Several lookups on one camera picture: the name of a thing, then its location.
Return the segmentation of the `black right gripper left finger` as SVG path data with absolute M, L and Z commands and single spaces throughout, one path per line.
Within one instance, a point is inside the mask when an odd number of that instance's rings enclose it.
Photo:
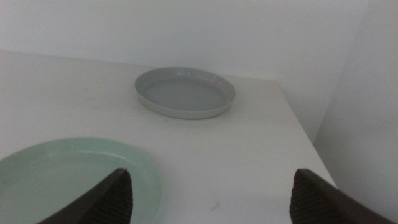
M 40 224 L 129 224 L 133 211 L 131 175 L 117 168 L 89 191 Z

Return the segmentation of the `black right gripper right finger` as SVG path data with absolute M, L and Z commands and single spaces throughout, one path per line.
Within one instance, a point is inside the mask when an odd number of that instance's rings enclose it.
M 309 169 L 298 169 L 289 207 L 293 224 L 394 222 L 365 207 Z

